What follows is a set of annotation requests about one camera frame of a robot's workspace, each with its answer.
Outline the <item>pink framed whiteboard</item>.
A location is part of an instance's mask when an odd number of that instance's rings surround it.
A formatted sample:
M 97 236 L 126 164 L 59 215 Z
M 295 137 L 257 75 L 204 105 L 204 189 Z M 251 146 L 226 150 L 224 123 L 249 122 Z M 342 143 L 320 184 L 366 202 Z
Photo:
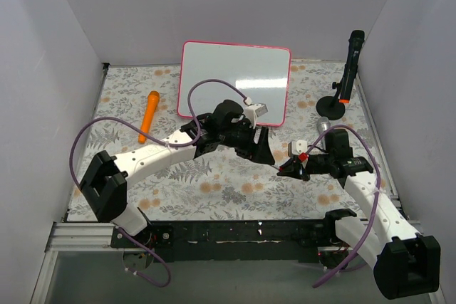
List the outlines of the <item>pink framed whiteboard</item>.
M 187 41 L 182 48 L 177 113 L 191 117 L 188 92 L 206 79 L 223 80 L 268 112 L 260 125 L 280 127 L 285 122 L 291 72 L 291 51 L 282 47 L 239 43 Z

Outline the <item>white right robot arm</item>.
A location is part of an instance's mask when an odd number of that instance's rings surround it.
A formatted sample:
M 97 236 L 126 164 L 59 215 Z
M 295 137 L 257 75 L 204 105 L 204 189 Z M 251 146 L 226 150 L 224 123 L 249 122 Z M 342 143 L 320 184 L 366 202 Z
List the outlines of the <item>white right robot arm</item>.
M 336 125 L 321 134 L 323 154 L 312 154 L 304 140 L 288 144 L 289 160 L 278 174 L 308 181 L 312 174 L 328 174 L 355 200 L 366 215 L 366 226 L 349 214 L 338 218 L 328 212 L 330 223 L 322 228 L 331 244 L 345 242 L 352 251 L 342 264 L 360 256 L 373 270 L 382 295 L 393 300 L 434 293 L 440 286 L 441 248 L 434 236 L 422 235 L 381 191 L 381 175 L 374 157 L 354 157 L 349 128 Z

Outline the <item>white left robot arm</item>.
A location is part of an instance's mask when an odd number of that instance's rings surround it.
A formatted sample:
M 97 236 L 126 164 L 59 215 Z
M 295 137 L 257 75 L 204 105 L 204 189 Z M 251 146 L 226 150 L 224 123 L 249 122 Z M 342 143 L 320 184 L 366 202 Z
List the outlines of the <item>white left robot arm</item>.
M 274 165 L 269 129 L 257 125 L 258 117 L 267 111 L 265 104 L 242 107 L 224 100 L 213 112 L 198 115 L 161 144 L 117 155 L 101 151 L 90 161 L 80 190 L 97 221 L 120 227 L 134 246 L 146 246 L 152 231 L 141 210 L 128 203 L 128 190 L 153 174 L 211 153 L 218 146 L 230 147 L 251 162 Z

